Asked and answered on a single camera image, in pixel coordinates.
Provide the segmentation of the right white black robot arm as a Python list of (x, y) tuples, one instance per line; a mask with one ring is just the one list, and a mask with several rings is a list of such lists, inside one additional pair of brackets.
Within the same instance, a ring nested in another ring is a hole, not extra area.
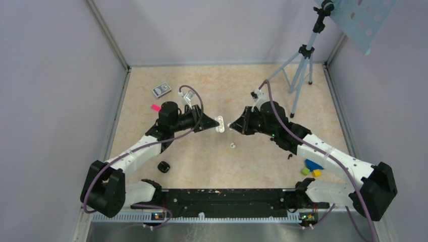
[(242, 135), (270, 136), (281, 149), (313, 161), (346, 182), (339, 185), (312, 179), (296, 194), (296, 202), (303, 208), (315, 202), (351, 205), (362, 216), (369, 214), (372, 221), (380, 221), (398, 193), (391, 166), (361, 161), (334, 148), (310, 129), (289, 121), (277, 102), (246, 106), (228, 127)]

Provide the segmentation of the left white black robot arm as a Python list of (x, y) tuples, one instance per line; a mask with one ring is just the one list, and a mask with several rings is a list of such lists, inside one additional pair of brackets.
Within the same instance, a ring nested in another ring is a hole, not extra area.
[(107, 161), (95, 161), (90, 165), (80, 200), (84, 208), (99, 212), (108, 218), (116, 216), (123, 207), (143, 202), (149, 208), (156, 208), (162, 202), (162, 195), (156, 191), (156, 184), (144, 180), (126, 185), (126, 176), (135, 172), (149, 159), (163, 153), (174, 140), (176, 132), (190, 129), (197, 133), (214, 128), (225, 131), (221, 116), (207, 116), (199, 105), (185, 106), (181, 111), (172, 101), (161, 105), (158, 119), (145, 135), (119, 156)]

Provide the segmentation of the white earbud charging case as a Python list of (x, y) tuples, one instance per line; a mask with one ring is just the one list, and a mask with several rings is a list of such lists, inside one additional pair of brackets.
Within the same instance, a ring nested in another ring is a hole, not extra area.
[(223, 133), (225, 131), (225, 125), (224, 125), (224, 119), (222, 116), (217, 116), (216, 121), (219, 123), (219, 125), (216, 127), (216, 131), (218, 133)]

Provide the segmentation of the black earbud case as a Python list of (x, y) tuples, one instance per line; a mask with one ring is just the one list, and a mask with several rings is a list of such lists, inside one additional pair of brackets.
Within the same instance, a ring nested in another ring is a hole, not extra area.
[(162, 172), (162, 173), (167, 173), (167, 172), (171, 169), (171, 166), (170, 166), (167, 162), (165, 162), (165, 161), (161, 161), (161, 162), (157, 165), (157, 168), (158, 168), (158, 170), (159, 170), (160, 172)]

